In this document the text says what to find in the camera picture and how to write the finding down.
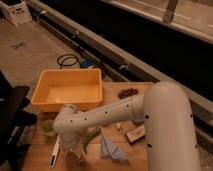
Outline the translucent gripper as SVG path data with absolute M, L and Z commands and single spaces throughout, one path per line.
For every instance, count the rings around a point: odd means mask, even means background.
M 70 148 L 66 151 L 67 156 L 74 162 L 78 164 L 84 163 L 84 155 L 82 153 L 81 147 L 76 146 L 75 148 Z

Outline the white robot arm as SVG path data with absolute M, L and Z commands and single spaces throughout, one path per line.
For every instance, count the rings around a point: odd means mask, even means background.
M 191 104 L 173 82 L 159 81 L 142 95 L 82 113 L 63 108 L 53 128 L 74 136 L 92 126 L 140 120 L 145 126 L 148 171 L 201 171 Z

